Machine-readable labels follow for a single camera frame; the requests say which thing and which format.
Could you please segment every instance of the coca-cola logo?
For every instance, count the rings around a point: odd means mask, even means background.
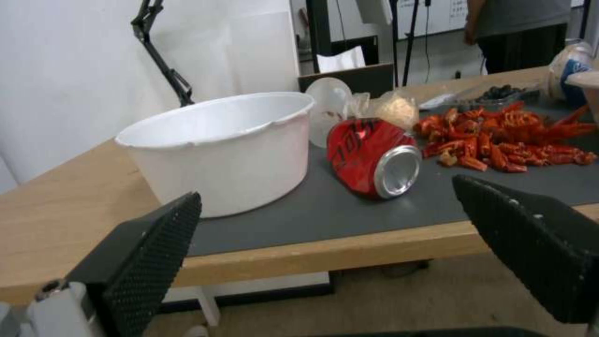
[[[363,142],[370,138],[370,135],[374,132],[378,122],[380,120],[375,118],[357,119],[352,121],[343,130],[335,151],[330,158],[335,169],[344,166],[348,158],[357,154]]]

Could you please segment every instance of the blue label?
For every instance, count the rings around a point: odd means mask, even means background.
[[[577,86],[566,84],[565,80],[574,73],[581,73],[583,71],[589,71],[591,67],[587,64],[581,63],[575,60],[568,60],[565,64],[564,72],[560,78],[559,84],[561,85],[562,91],[564,92],[565,99],[572,106],[580,107],[586,104],[585,94],[582,89]]]

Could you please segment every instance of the white tissue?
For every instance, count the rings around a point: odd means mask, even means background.
[[[330,73],[354,68],[361,68],[366,65],[362,47],[358,46],[335,56],[316,55],[318,68],[321,73]]]

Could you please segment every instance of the crushed soda can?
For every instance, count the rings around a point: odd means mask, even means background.
[[[352,191],[389,199],[405,193],[420,172],[422,154],[403,129],[379,118],[348,119],[329,132],[327,159]]]

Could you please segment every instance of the dark food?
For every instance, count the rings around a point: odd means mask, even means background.
[[[501,88],[492,86],[489,90],[485,91],[482,96],[476,98],[475,101],[489,101],[489,100],[501,100],[505,97],[513,95],[518,92],[523,92],[524,89],[512,87],[511,85],[504,85]]]

